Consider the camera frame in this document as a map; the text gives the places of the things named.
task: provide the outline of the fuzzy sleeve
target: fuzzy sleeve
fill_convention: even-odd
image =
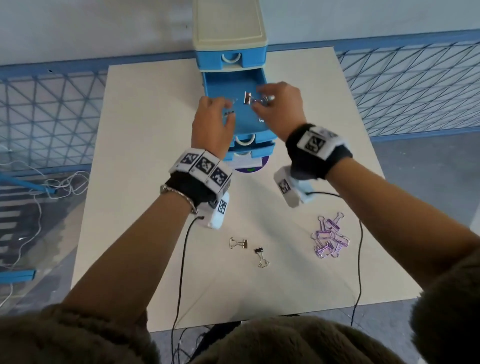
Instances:
[[[470,363],[478,356],[480,249],[426,289],[413,309],[413,343],[429,364]]]
[[[0,318],[2,363],[159,362],[146,329],[125,327],[62,305]]]

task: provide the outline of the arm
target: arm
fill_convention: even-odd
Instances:
[[[228,151],[235,114],[222,124],[223,98],[202,97],[192,124],[192,147],[220,159]],[[89,268],[63,304],[67,307],[134,323],[150,302],[177,243],[190,204],[179,194],[159,196]]]
[[[253,110],[283,141],[307,122],[297,88],[281,82],[264,85],[258,91],[275,99],[268,107],[254,103]],[[480,237],[468,228],[352,158],[335,164],[326,179],[382,247],[423,288],[480,247]]]

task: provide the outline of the white table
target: white table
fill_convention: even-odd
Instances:
[[[355,158],[382,175],[332,48],[270,52],[265,72],[270,82],[298,86],[307,119],[347,138]],[[110,67],[72,285],[158,196],[169,167],[190,146],[202,95],[193,59]],[[287,164],[287,151],[278,142],[263,169],[235,172],[221,230],[192,229],[178,328],[354,304],[358,219],[342,200],[330,196],[287,207],[273,181],[274,172]],[[313,185],[334,191],[323,181]],[[318,229],[318,215],[334,217],[338,211],[346,215],[341,228],[350,246],[339,259],[321,260],[310,234]],[[186,227],[148,307],[150,331],[172,326],[185,232]],[[249,248],[229,249],[230,237],[247,238]],[[267,268],[257,266],[253,249],[260,246],[271,262]],[[408,299],[420,292],[367,230],[361,275],[360,304]]]

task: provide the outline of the forearm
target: forearm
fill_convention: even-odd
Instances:
[[[422,287],[480,247],[480,237],[351,158],[326,179],[383,248]]]
[[[134,323],[162,278],[190,209],[178,194],[159,196],[89,268],[63,303]]]

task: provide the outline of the hand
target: hand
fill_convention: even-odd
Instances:
[[[205,149],[217,158],[225,158],[233,139],[235,113],[227,116],[224,126],[222,109],[231,107],[232,102],[224,97],[200,98],[192,124],[192,148]]]
[[[252,109],[284,142],[295,129],[307,122],[300,90],[296,87],[279,82],[258,86],[257,91],[265,96],[275,97],[268,106],[254,102]]]

